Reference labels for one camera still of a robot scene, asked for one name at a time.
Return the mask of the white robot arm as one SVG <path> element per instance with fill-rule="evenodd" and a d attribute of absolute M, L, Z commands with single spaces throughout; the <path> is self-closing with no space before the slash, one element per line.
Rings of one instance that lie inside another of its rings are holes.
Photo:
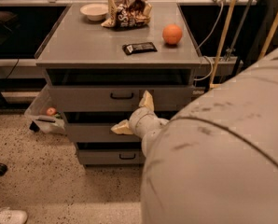
<path fill-rule="evenodd" d="M 112 128 L 142 140 L 142 224 L 278 224 L 278 48 L 171 119 L 150 100 Z"/>

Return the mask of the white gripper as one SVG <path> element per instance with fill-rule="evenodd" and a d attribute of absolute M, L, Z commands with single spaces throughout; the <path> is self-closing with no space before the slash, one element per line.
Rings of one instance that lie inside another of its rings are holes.
<path fill-rule="evenodd" d="M 154 110 L 153 96 L 149 91 L 145 91 L 139 102 L 139 107 L 135 110 L 130 119 L 123 120 L 114 125 L 111 131 L 115 134 L 127 134 L 143 139 L 146 135 L 156 135 L 167 123 L 167 119 L 159 118 Z"/>

